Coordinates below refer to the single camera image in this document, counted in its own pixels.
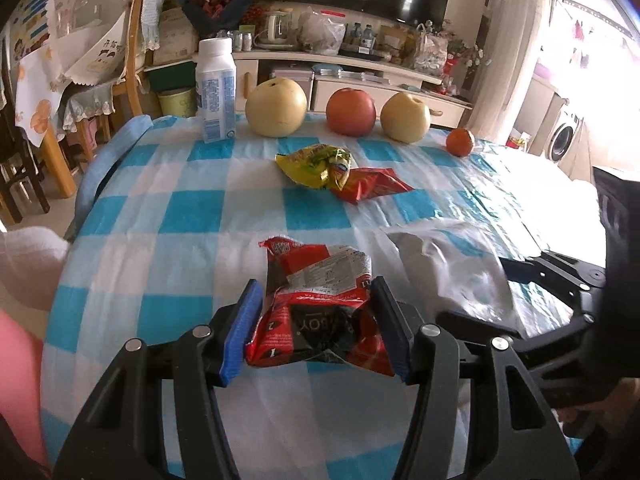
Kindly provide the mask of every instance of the green bucket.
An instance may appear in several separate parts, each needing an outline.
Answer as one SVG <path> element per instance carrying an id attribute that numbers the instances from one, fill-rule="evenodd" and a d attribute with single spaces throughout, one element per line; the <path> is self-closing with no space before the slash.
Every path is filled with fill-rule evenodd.
<path id="1" fill-rule="evenodd" d="M 177 88 L 158 93 L 163 115 L 193 117 L 196 114 L 196 89 Z"/>

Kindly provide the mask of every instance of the kettle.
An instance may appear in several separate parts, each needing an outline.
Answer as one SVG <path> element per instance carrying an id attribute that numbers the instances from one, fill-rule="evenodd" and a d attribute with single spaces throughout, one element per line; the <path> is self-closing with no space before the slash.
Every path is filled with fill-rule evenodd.
<path id="1" fill-rule="evenodd" d="M 270 10 L 265 14 L 267 28 L 260 34 L 260 41 L 267 44 L 285 44 L 289 41 L 291 9 Z"/>

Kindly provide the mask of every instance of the water bottle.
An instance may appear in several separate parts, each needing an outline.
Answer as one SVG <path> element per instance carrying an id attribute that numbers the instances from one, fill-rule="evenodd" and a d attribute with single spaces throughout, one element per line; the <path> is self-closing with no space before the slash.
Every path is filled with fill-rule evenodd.
<path id="1" fill-rule="evenodd" d="M 362 33 L 362 38 L 360 39 L 360 46 L 366 48 L 368 51 L 371 51 L 371 49 L 373 48 L 374 39 L 375 39 L 375 35 L 373 34 L 371 25 L 367 25 L 367 28 L 365 28 Z"/>
<path id="2" fill-rule="evenodd" d="M 196 66 L 197 116 L 204 122 L 205 142 L 236 135 L 236 64 L 231 38 L 202 40 Z"/>
<path id="3" fill-rule="evenodd" d="M 360 37 L 362 36 L 361 25 L 356 22 L 353 24 L 353 28 L 351 29 L 351 39 L 350 43 L 358 46 L 360 44 Z"/>

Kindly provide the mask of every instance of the screw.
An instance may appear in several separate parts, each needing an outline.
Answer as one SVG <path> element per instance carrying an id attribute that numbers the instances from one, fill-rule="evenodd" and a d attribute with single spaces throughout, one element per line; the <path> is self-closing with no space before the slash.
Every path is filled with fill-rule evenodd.
<path id="1" fill-rule="evenodd" d="M 198 339 L 202 339 L 203 337 L 206 337 L 209 334 L 211 334 L 211 329 L 207 325 L 198 325 L 198 326 L 195 326 L 193 330 L 191 330 L 191 333 L 193 334 L 194 337 L 197 337 Z"/>
<path id="2" fill-rule="evenodd" d="M 436 337 L 437 335 L 440 335 L 440 327 L 437 325 L 422 325 L 420 327 L 420 332 L 428 337 Z"/>
<path id="3" fill-rule="evenodd" d="M 491 344 L 496 350 L 506 350 L 509 348 L 509 342 L 503 337 L 494 337 Z"/>
<path id="4" fill-rule="evenodd" d="M 142 341 L 136 338 L 129 339 L 124 343 L 124 348 L 127 349 L 127 352 L 136 352 L 142 348 Z"/>

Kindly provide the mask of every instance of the red snack wrapper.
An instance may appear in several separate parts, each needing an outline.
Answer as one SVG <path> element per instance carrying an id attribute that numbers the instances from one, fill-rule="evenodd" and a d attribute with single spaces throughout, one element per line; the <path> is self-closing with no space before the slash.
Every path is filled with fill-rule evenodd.
<path id="1" fill-rule="evenodd" d="M 267 249 L 266 292 L 273 299 L 244 347 L 249 365 L 347 362 L 394 374 L 369 307 L 371 260 L 365 253 L 285 237 L 260 246 Z"/>
<path id="2" fill-rule="evenodd" d="M 391 168 L 353 168 L 342 190 L 333 189 L 334 195 L 356 205 L 360 200 L 375 196 L 395 195 L 414 188 L 398 178 Z"/>

